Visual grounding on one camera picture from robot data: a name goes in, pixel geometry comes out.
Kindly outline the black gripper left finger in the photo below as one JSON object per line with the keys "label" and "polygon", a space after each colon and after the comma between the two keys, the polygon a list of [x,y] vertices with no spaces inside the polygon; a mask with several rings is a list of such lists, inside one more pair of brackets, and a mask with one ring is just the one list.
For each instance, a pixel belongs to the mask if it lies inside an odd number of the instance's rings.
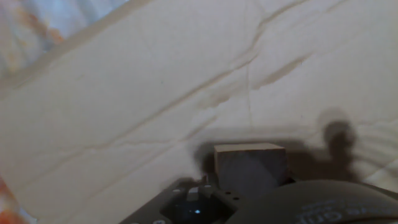
{"label": "black gripper left finger", "polygon": [[205,187],[214,187],[215,186],[215,174],[207,174],[201,178],[201,183]]}

